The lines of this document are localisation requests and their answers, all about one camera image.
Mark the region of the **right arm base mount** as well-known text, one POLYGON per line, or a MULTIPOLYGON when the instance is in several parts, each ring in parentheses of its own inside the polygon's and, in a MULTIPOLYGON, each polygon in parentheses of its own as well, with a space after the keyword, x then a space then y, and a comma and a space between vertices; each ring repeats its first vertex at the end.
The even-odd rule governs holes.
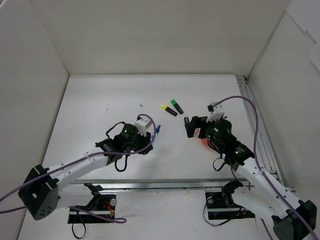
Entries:
POLYGON ((206 223, 219 227, 232 220, 253 219, 255 214, 243 206, 236 204, 231 196, 235 189, 244 185, 233 180, 224 185, 220 191, 206 192, 202 215, 206 223))

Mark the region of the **blue highlighter marker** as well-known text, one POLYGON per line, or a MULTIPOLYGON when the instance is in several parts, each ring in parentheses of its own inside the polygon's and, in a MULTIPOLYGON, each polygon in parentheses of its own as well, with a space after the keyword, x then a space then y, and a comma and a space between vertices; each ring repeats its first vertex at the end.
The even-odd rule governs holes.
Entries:
POLYGON ((190 120, 187 116, 184 117, 184 127, 186 130, 187 137, 189 137, 190 120))

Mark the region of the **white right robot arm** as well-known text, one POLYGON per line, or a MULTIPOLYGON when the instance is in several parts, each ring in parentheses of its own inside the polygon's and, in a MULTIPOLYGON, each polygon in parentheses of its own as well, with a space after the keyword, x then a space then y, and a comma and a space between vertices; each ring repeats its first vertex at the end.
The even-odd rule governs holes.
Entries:
POLYGON ((253 185, 248 190, 233 180, 222 189, 221 200, 227 206, 239 205, 270 225, 280 240, 302 240, 316 228, 317 207, 303 201, 276 180, 255 158, 255 154, 232 134, 232 124, 224 119, 208 121, 207 117, 184 118, 187 137, 206 139, 224 165, 228 165, 253 185))

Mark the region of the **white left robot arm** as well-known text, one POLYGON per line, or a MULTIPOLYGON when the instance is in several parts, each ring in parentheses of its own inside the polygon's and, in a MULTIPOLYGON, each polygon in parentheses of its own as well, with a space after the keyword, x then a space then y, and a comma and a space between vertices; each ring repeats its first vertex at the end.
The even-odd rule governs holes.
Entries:
POLYGON ((60 208, 96 209, 100 204, 100 187, 85 183, 79 190, 68 191, 68 186, 90 172, 116 164, 121 158, 146 155, 153 149, 158 133, 156 129, 148 131, 152 122, 145 125, 123 122, 122 125, 119 134, 95 143, 78 160, 52 167, 38 164, 30 170, 18 196, 34 220, 42 220, 60 208))

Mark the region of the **white eraser block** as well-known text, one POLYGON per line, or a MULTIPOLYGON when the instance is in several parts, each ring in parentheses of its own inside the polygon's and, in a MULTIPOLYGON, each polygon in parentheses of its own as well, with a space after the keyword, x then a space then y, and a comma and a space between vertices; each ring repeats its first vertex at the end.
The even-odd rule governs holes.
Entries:
POLYGON ((194 131, 194 135, 193 135, 193 136, 194 136, 195 138, 198 138, 198 137, 199 137, 199 134, 200 134, 200 131, 201 131, 200 128, 196 128, 195 131, 194 131))

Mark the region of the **clear small spray bottle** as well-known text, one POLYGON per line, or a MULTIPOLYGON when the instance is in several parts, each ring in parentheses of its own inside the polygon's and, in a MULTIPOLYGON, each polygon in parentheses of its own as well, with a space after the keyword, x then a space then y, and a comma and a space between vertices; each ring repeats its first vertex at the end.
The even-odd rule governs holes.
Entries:
POLYGON ((151 145, 153 146, 157 140, 157 137, 159 135, 159 132, 160 132, 160 129, 161 129, 161 125, 159 124, 156 129, 155 129, 155 132, 153 133, 153 135, 150 137, 150 141, 151 141, 151 145))

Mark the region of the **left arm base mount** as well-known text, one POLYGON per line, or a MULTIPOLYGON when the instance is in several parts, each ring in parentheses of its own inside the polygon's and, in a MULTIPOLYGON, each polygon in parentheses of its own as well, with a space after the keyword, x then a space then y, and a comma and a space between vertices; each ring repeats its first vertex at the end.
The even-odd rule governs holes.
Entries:
MULTIPOLYGON (((78 208, 90 211, 93 214, 114 219, 116 211, 116 194, 114 192, 103 193, 104 189, 100 185, 85 183, 85 190, 89 190, 92 197, 89 202, 82 205, 76 205, 78 208)), ((85 212, 77 213, 75 210, 69 210, 68 224, 107 224, 108 221, 97 218, 85 212)))

